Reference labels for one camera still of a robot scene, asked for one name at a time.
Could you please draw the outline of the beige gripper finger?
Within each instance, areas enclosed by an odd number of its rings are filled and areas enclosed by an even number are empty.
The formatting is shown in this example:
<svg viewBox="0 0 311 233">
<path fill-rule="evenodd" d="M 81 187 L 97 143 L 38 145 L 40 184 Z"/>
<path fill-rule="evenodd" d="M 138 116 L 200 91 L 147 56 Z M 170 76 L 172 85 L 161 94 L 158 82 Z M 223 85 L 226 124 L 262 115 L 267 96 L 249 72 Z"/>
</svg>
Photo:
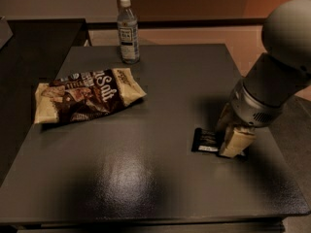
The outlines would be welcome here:
<svg viewBox="0 0 311 233">
<path fill-rule="evenodd" d="M 225 130 L 225 139 L 219 155 L 233 158 L 245 150 L 256 139 L 254 127 L 230 125 Z"/>
<path fill-rule="evenodd" d="M 231 106 L 228 103 L 226 103 L 218 119 L 216 125 L 216 132 L 217 133 L 229 132 L 232 129 L 233 120 L 234 120 L 233 110 L 231 109 Z"/>
</svg>

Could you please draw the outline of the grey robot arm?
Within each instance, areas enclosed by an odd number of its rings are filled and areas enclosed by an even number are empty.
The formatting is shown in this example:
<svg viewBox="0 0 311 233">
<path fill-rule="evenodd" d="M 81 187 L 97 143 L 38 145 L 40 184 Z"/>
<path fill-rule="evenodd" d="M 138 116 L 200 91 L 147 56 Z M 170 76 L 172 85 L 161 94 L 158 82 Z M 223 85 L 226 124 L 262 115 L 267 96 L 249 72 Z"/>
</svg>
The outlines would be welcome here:
<svg viewBox="0 0 311 233">
<path fill-rule="evenodd" d="M 285 103 L 311 83 L 311 0 L 280 5 L 265 20 L 265 48 L 231 91 L 216 126 L 219 155 L 232 158 L 270 125 Z"/>
</svg>

